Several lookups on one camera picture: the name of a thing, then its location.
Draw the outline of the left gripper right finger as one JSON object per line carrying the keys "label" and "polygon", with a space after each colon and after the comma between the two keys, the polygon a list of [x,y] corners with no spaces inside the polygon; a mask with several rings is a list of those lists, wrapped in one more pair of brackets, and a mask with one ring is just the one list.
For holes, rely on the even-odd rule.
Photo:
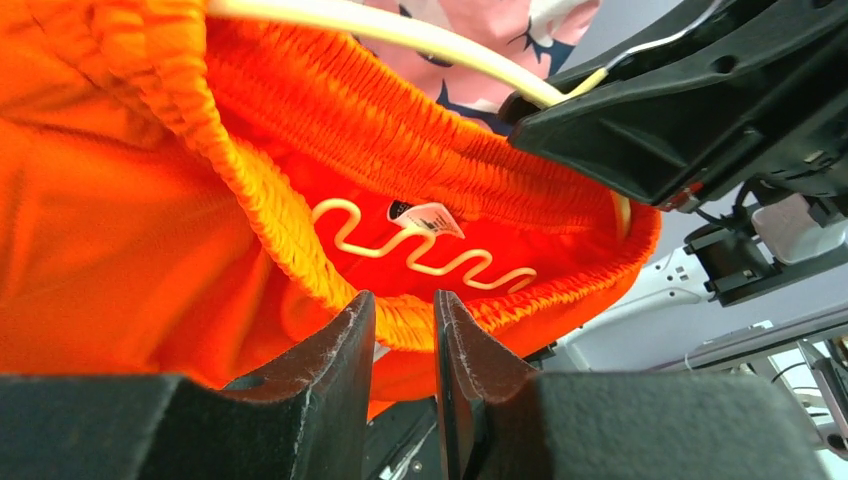
{"label": "left gripper right finger", "polygon": [[823,479],[800,409],[722,373],[540,371],[434,297],[448,479]]}

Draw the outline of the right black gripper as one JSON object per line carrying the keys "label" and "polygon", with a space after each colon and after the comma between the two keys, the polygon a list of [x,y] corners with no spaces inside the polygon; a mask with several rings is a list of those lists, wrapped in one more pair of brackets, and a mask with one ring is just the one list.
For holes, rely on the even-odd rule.
{"label": "right black gripper", "polygon": [[822,227],[847,220],[845,2],[684,1],[550,83],[570,91],[601,68],[598,86],[554,107],[511,95],[509,143],[659,209],[748,180],[729,215],[684,240],[724,307],[847,263],[846,245],[783,264],[751,223],[798,193]]}

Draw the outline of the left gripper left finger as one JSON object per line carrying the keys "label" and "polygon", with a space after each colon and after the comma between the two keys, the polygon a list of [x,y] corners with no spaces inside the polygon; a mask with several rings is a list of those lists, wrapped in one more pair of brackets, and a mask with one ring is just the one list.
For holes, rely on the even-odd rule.
{"label": "left gripper left finger", "polygon": [[375,299],[223,390],[178,375],[1,379],[5,479],[357,479]]}

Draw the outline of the yellow hanger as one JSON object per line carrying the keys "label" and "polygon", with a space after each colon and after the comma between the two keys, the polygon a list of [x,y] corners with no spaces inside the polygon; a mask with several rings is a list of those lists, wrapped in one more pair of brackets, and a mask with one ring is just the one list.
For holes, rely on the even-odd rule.
{"label": "yellow hanger", "polygon": [[[367,5],[348,1],[210,1],[208,14],[319,27],[401,45],[497,79],[542,108],[556,106],[588,93],[621,62],[619,58],[612,60],[592,72],[571,91],[563,93],[515,62],[454,32]],[[443,277],[471,262],[472,265],[461,277],[463,285],[480,291],[491,291],[507,285],[510,293],[521,290],[537,278],[535,269],[521,267],[504,273],[492,282],[479,281],[477,276],[494,261],[493,255],[485,249],[466,250],[441,267],[424,265],[420,259],[436,244],[437,235],[422,223],[408,222],[376,249],[354,245],[348,241],[348,236],[360,224],[361,211],[353,202],[339,198],[324,200],[313,208],[312,219],[317,221],[324,214],[335,210],[344,211],[348,215],[333,239],[335,247],[347,254],[371,259],[384,258],[406,240],[419,237],[421,243],[405,259],[406,267],[414,272]]]}

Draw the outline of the orange shorts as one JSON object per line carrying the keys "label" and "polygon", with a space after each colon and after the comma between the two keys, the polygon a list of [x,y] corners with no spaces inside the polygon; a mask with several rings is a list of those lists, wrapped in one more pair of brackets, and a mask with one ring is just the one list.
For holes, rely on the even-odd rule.
{"label": "orange shorts", "polygon": [[[470,249],[537,278],[420,262]],[[433,296],[519,356],[620,299],[659,213],[513,149],[342,33],[212,19],[203,1],[1,5],[1,369],[182,373],[221,388],[376,297],[369,415],[434,394]]]}

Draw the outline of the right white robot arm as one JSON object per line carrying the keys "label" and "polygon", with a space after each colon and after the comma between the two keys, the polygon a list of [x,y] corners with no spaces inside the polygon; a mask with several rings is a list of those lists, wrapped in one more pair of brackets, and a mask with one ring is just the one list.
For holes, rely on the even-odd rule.
{"label": "right white robot arm", "polygon": [[500,111],[512,146],[572,168],[640,204],[706,216],[652,262],[579,341],[674,305],[737,305],[847,261],[847,5],[843,1],[684,1],[644,30],[554,75],[581,97]]}

